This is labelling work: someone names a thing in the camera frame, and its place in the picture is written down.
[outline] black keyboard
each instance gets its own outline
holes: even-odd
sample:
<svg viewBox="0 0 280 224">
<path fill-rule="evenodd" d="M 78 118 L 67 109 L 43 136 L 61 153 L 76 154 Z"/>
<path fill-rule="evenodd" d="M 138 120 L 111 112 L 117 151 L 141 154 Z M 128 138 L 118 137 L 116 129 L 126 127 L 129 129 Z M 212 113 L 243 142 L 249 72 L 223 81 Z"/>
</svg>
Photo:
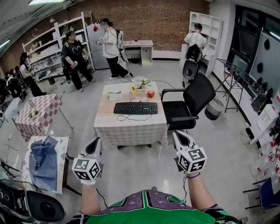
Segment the black keyboard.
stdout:
<svg viewBox="0 0 280 224">
<path fill-rule="evenodd" d="M 115 114 L 157 114 L 158 104 L 150 102 L 116 103 Z"/>
</svg>

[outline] blue cloth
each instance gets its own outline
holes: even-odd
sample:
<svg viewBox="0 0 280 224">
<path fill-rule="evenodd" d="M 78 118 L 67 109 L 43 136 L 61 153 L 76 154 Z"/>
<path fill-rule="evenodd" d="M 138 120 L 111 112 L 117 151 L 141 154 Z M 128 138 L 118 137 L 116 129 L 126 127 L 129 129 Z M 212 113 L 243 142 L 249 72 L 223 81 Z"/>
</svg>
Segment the blue cloth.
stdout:
<svg viewBox="0 0 280 224">
<path fill-rule="evenodd" d="M 55 146 L 57 141 L 49 137 L 42 144 L 42 140 L 31 144 L 29 155 L 29 172 L 32 182 L 39 188 L 56 191 L 57 185 L 57 155 Z"/>
</svg>

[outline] black shirt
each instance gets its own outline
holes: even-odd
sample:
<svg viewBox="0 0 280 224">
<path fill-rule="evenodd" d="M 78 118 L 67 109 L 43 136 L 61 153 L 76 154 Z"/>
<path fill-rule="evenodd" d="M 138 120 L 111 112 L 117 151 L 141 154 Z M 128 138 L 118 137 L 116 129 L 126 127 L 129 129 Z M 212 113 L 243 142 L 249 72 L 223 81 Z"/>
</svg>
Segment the black shirt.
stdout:
<svg viewBox="0 0 280 224">
<path fill-rule="evenodd" d="M 63 44 L 62 55 L 63 58 L 67 56 L 71 58 L 72 61 L 79 61 L 83 59 L 82 50 L 84 46 L 79 40 L 74 40 L 74 43 L 69 43 L 68 41 Z"/>
</svg>

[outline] ceiling light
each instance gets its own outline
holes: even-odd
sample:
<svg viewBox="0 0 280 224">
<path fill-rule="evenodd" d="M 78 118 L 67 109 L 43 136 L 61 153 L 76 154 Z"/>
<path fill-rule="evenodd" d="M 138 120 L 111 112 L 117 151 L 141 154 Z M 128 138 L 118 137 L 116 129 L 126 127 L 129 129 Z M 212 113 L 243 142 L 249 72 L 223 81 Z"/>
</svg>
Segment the ceiling light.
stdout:
<svg viewBox="0 0 280 224">
<path fill-rule="evenodd" d="M 4 44 L 2 44 L 2 45 L 0 46 L 0 48 L 4 47 L 8 42 L 10 42 L 10 40 L 11 40 L 11 39 L 8 39 Z"/>
<path fill-rule="evenodd" d="M 42 4 L 42 3 L 58 3 L 65 0 L 31 0 L 28 5 Z"/>
<path fill-rule="evenodd" d="M 270 34 L 271 34 L 273 37 L 275 37 L 275 38 L 277 38 L 278 40 L 280 40 L 280 36 L 276 35 L 275 33 L 271 32 L 271 31 L 270 31 Z"/>
</svg>

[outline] refrigerator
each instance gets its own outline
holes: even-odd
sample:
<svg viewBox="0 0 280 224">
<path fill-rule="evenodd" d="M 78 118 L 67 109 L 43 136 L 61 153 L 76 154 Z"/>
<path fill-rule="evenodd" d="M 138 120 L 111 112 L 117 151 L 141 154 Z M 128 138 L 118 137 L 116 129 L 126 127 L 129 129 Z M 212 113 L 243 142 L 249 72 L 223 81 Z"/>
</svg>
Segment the refrigerator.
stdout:
<svg viewBox="0 0 280 224">
<path fill-rule="evenodd" d="M 93 30 L 94 26 L 98 28 L 96 32 Z M 107 59 L 103 56 L 103 46 L 96 44 L 99 38 L 104 37 L 104 30 L 100 28 L 100 24 L 95 23 L 87 26 L 87 36 L 95 69 L 109 68 Z"/>
</svg>

